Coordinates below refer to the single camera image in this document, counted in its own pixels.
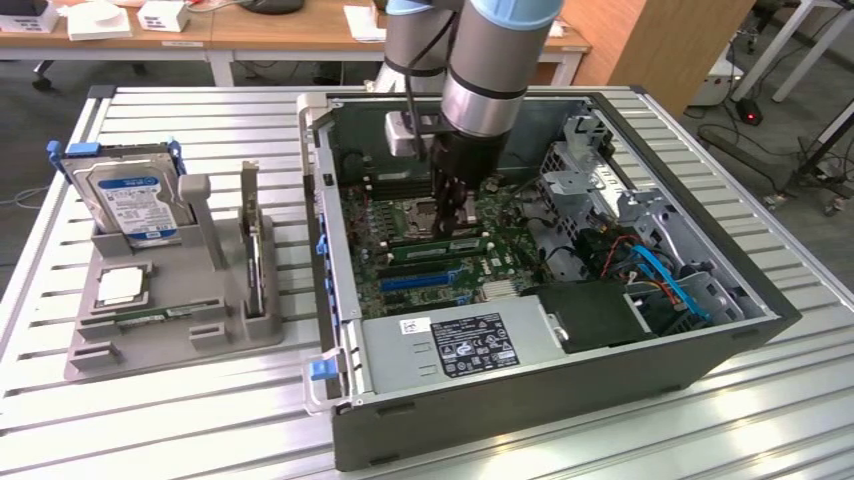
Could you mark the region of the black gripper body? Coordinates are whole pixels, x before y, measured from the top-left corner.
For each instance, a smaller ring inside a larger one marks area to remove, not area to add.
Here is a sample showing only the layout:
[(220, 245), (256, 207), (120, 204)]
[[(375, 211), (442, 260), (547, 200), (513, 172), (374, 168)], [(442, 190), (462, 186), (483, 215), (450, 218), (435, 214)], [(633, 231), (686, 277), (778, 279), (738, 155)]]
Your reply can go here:
[(438, 134), (430, 149), (434, 187), (457, 180), (467, 189), (479, 189), (497, 170), (503, 150), (505, 135), (478, 137), (459, 131)]

